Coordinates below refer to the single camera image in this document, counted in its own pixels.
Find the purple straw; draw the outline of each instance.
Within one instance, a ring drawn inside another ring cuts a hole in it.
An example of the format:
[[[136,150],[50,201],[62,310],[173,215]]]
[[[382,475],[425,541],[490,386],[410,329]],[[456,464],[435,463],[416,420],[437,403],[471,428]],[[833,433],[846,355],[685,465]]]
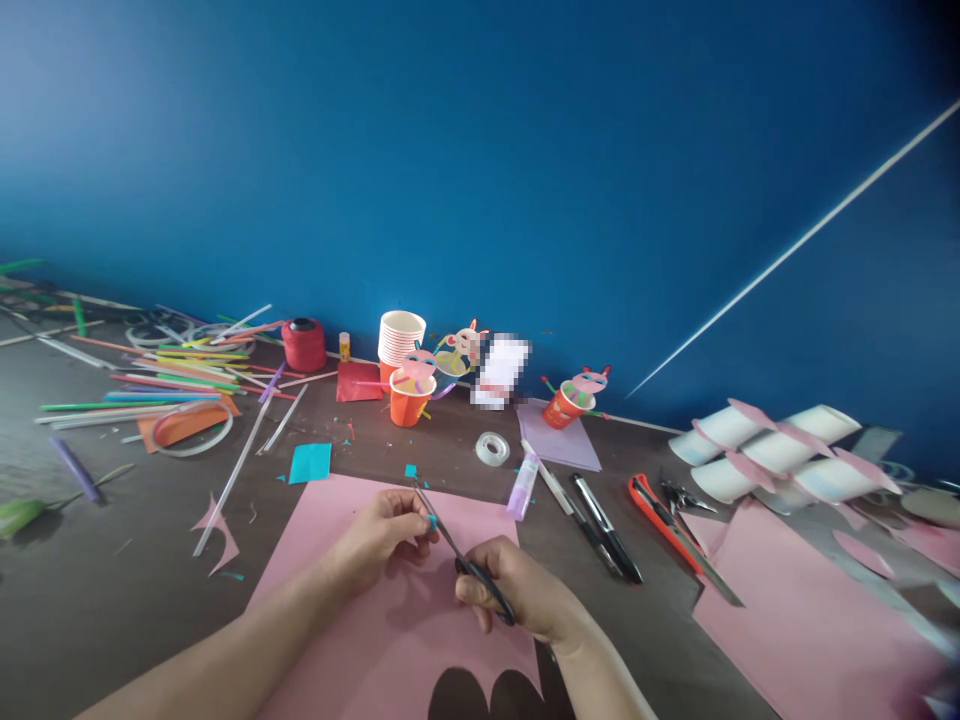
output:
[[[80,483],[80,488],[83,490],[83,494],[87,496],[87,499],[90,502],[102,505],[103,495],[100,494],[100,490],[97,489],[97,486],[93,484],[93,480],[90,479],[90,475],[87,473],[83,465],[80,464],[80,461],[77,460],[76,456],[72,452],[70,452],[70,448],[67,447],[67,444],[60,438],[50,438],[50,442],[53,443],[53,446],[57,449],[57,452],[60,453],[60,458],[67,464],[67,467],[70,468],[70,472],[73,473],[73,477],[75,477],[77,482]]]

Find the purple paper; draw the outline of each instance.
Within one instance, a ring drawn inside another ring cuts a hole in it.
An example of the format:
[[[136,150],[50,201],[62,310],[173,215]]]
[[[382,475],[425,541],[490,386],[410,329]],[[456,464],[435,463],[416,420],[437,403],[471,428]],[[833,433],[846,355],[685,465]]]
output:
[[[530,443],[541,460],[600,472],[600,460],[580,418],[563,430],[557,430],[543,419],[546,406],[544,400],[528,400],[517,405],[521,437]]]

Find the teal paper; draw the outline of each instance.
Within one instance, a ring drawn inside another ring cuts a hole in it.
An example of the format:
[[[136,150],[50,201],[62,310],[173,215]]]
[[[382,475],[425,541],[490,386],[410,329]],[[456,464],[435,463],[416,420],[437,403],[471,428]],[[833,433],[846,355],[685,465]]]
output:
[[[300,445],[293,451],[293,465],[290,467],[290,485],[326,480],[330,477],[330,443]]]

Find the scissors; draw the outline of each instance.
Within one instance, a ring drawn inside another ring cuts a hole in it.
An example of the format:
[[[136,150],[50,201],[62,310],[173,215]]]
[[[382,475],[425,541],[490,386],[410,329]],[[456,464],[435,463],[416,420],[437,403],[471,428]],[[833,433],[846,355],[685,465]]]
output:
[[[493,595],[494,600],[500,603],[500,607],[503,608],[503,612],[498,612],[497,617],[503,621],[504,625],[516,625],[516,613],[513,612],[513,608],[503,596],[503,593],[500,592],[500,588],[498,588],[493,580],[490,579],[490,576],[487,574],[486,570],[477,565],[475,562],[467,560],[460,553],[460,549],[457,547],[456,543],[453,542],[453,538],[450,537],[450,533],[447,532],[447,528],[440,519],[440,516],[437,515],[437,511],[434,509],[433,504],[427,499],[426,493],[423,492],[423,488],[420,487],[420,483],[418,483],[416,480],[413,481],[413,489],[417,493],[417,497],[420,498],[420,502],[422,502],[424,507],[427,508],[427,512],[429,512],[436,521],[437,530],[440,531],[440,534],[443,535],[444,539],[450,543],[450,547],[453,548],[453,553],[457,556],[457,560],[454,565],[457,568],[457,574],[473,575],[477,580],[483,583],[483,586],[487,588],[491,595]]]

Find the paper scrap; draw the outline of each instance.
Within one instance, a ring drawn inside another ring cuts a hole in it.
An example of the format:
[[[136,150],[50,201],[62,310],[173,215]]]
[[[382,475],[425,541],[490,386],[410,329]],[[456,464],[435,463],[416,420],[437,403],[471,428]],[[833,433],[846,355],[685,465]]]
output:
[[[330,443],[299,445],[293,451],[293,465],[290,466],[290,484],[326,480],[330,477]]]
[[[760,503],[734,515],[693,617],[783,720],[894,720],[945,665],[938,649]]]
[[[250,607],[316,562],[382,490],[398,488],[333,474],[310,483],[263,572]],[[430,497],[451,535],[466,551],[503,534],[516,542],[516,524],[503,506],[434,493]],[[487,702],[494,682],[517,670],[539,692],[533,639],[519,627],[494,621],[482,635],[476,616],[453,599],[454,555],[430,546],[422,568],[392,561],[386,576],[356,599],[313,640],[261,710],[260,720],[423,720],[441,675],[462,667],[476,677]]]
[[[887,561],[883,559],[873,548],[867,547],[856,538],[852,538],[845,532],[839,530],[833,531],[833,537],[839,543],[840,547],[847,551],[847,554],[863,565],[867,570],[872,570],[880,577],[891,580],[896,577]]]
[[[213,493],[210,493],[210,508],[207,510],[207,514],[200,518],[200,521],[190,529],[203,530],[207,526],[207,523],[210,522],[210,518],[214,518],[213,526],[223,533],[223,555],[220,557],[220,562],[214,566],[213,570],[210,571],[210,575],[207,577],[212,576],[217,570],[240,554],[240,548],[238,548],[237,543],[234,542],[233,534],[230,532],[230,528],[227,527],[226,520],[217,512],[217,501],[213,499]]]
[[[230,413],[234,417],[240,414],[240,411],[237,410],[237,406],[229,395],[221,395],[220,402],[230,408]],[[164,421],[160,427],[158,439],[162,447],[170,447],[174,443],[178,443],[181,440],[185,440],[192,435],[196,435],[214,425],[222,423],[226,420],[226,417],[227,415],[222,409],[213,405],[194,412],[180,413]],[[151,439],[153,426],[156,424],[156,418],[140,418],[137,420],[137,426],[140,428],[140,436],[143,438],[143,444],[147,446],[147,452],[150,454],[157,452],[157,448]]]
[[[533,446],[541,460],[600,472],[600,460],[580,418],[563,430],[557,430],[543,419],[546,406],[543,400],[528,400],[517,405],[517,419],[523,439]]]
[[[380,368],[372,363],[340,363],[337,366],[337,402],[380,400]]]

